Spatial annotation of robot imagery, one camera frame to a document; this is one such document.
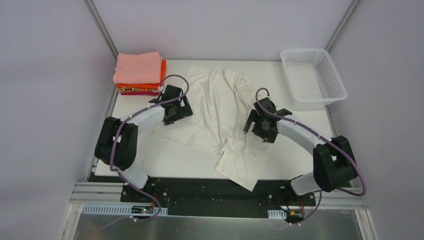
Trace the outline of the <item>cream white t shirt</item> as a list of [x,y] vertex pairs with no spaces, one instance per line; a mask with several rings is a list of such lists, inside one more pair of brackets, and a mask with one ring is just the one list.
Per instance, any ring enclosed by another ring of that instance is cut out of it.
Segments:
[[191,65],[187,99],[192,116],[167,126],[158,125],[157,137],[181,146],[220,156],[215,170],[253,191],[269,156],[269,145],[243,129],[254,109],[255,89],[243,73]]

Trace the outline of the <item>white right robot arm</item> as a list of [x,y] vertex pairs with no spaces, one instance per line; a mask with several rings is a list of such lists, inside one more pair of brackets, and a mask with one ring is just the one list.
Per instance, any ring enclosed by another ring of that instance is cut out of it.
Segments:
[[304,123],[297,121],[292,112],[276,109],[268,98],[257,100],[243,131],[253,134],[265,143],[273,144],[278,135],[300,145],[312,156],[312,171],[301,175],[285,186],[284,200],[296,205],[304,195],[312,192],[332,192],[359,177],[349,141],[344,136],[326,138]]

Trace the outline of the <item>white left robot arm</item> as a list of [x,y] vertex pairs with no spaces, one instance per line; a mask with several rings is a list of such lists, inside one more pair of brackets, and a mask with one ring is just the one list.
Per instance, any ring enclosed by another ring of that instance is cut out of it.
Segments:
[[153,189],[146,185],[149,176],[135,163],[139,135],[163,123],[164,126],[190,117],[193,111],[186,92],[180,87],[167,85],[158,98],[125,119],[107,117],[102,125],[94,156],[109,165],[124,181],[135,186],[133,195],[140,202],[152,198]]

